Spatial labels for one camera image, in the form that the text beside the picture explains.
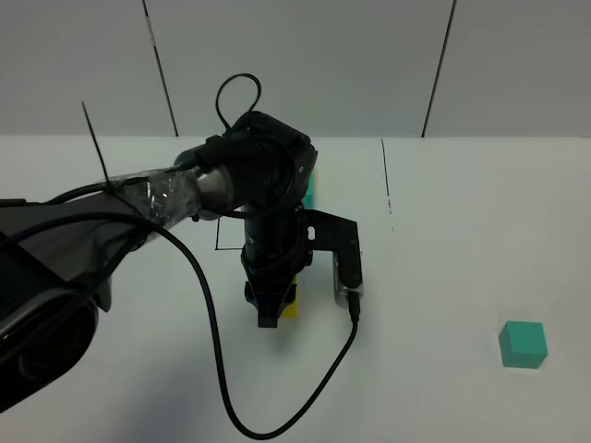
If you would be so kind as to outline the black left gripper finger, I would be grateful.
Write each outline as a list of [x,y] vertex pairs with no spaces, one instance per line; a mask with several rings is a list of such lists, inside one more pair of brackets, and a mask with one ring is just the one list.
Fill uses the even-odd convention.
[[292,281],[257,279],[245,283],[245,298],[257,309],[259,328],[275,329],[283,309],[289,304]]

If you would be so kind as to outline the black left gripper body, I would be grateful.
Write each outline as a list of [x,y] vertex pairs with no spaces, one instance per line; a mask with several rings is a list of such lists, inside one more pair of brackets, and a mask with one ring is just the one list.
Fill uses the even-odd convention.
[[253,295],[285,295],[296,274],[312,262],[305,206],[245,221],[241,260]]

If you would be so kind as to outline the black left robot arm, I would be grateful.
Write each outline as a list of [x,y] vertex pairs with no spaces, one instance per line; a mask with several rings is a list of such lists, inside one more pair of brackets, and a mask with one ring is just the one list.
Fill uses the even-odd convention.
[[123,258],[184,220],[240,219],[245,296],[262,328],[294,302],[311,260],[303,198],[308,136],[249,111],[163,169],[1,204],[1,407],[69,371],[88,350]]

